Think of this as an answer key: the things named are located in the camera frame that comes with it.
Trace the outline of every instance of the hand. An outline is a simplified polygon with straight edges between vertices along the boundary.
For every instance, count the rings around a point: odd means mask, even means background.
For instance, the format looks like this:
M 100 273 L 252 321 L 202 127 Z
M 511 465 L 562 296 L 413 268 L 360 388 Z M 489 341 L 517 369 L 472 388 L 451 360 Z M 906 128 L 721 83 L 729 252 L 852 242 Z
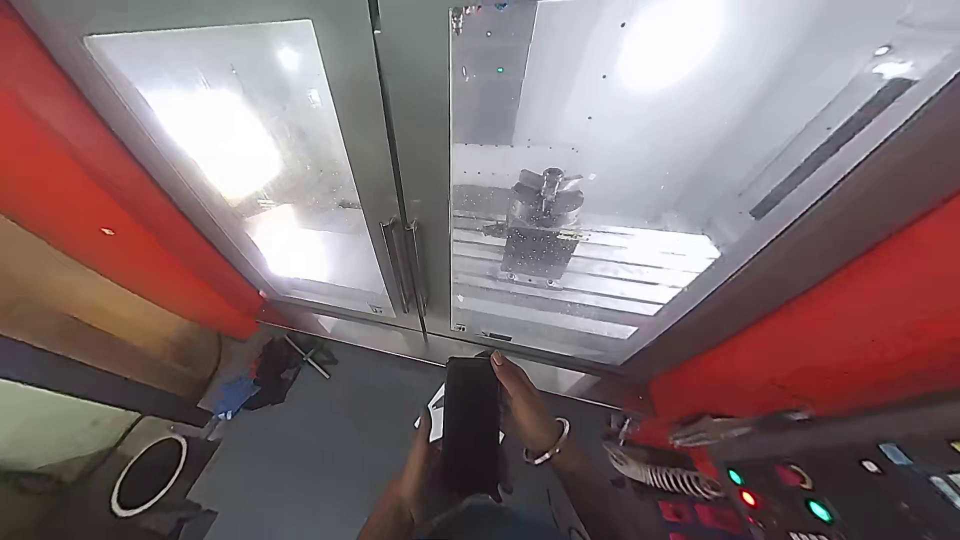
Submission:
M 415 524 L 418 524 L 421 519 L 423 486 L 426 484 L 430 465 L 437 454 L 437 449 L 430 444 L 432 427 L 433 419 L 430 417 L 430 411 L 424 407 L 420 412 L 420 427 L 417 428 L 414 442 L 410 446 L 407 463 L 403 466 L 403 472 L 396 483 L 396 491 Z
M 520 366 L 498 351 L 493 352 L 490 360 L 493 372 L 506 390 L 506 401 L 528 454 L 536 457 L 553 448 L 563 428 L 547 410 L 540 391 Z

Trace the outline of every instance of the floor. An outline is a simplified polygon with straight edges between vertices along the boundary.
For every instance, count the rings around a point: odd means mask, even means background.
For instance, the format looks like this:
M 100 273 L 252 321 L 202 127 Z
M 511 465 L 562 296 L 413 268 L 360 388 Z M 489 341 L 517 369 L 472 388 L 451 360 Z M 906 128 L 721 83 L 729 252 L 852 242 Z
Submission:
M 207 540 L 352 539 L 380 491 L 400 469 L 413 422 L 444 381 L 438 366 L 334 343 L 332 379 L 305 367 L 285 403 L 243 411 L 226 425 L 220 449 L 190 499 L 219 512 Z M 548 396 L 599 466 L 610 411 Z M 523 465 L 504 440 L 515 493 L 510 505 L 545 523 L 564 519 L 565 495 L 547 468 Z

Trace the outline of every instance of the mobile phone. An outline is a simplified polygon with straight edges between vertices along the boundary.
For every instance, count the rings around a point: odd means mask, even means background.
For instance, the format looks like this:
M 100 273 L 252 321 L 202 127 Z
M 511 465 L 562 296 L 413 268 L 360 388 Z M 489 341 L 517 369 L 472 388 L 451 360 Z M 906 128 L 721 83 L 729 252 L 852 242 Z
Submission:
M 496 493 L 500 381 L 489 356 L 452 357 L 446 364 L 441 475 L 450 491 Z

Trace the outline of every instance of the silver bangle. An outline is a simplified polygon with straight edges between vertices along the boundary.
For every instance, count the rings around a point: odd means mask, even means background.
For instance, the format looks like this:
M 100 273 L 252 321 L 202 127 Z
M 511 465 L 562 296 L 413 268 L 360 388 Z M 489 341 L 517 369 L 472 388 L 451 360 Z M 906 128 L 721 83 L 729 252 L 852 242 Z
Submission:
M 560 453 L 560 449 L 564 447 L 564 443 L 566 442 L 567 436 L 570 435 L 570 422 L 561 416 L 557 417 L 557 421 L 564 425 L 564 432 L 560 434 L 560 438 L 557 439 L 557 442 L 553 444 L 553 447 L 550 450 L 544 452 L 543 455 L 541 455 L 537 459 L 530 459 L 530 456 L 527 455 L 527 449 L 523 449 L 524 461 L 526 461 L 527 463 L 530 463 L 531 465 L 542 465 L 548 459 Z

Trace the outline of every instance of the red button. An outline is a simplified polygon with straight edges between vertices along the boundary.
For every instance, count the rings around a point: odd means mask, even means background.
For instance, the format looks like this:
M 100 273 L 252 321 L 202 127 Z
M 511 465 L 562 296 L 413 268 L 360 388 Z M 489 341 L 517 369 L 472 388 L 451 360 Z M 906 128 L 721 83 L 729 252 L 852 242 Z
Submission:
M 700 518 L 700 523 L 704 524 L 704 526 L 718 528 L 733 534 L 743 532 L 740 516 L 738 516 L 732 508 L 709 504 L 694 504 L 693 507 L 696 508 L 697 517 Z
M 693 510 L 688 504 L 668 501 L 658 501 L 657 504 L 664 520 L 671 523 L 693 523 Z

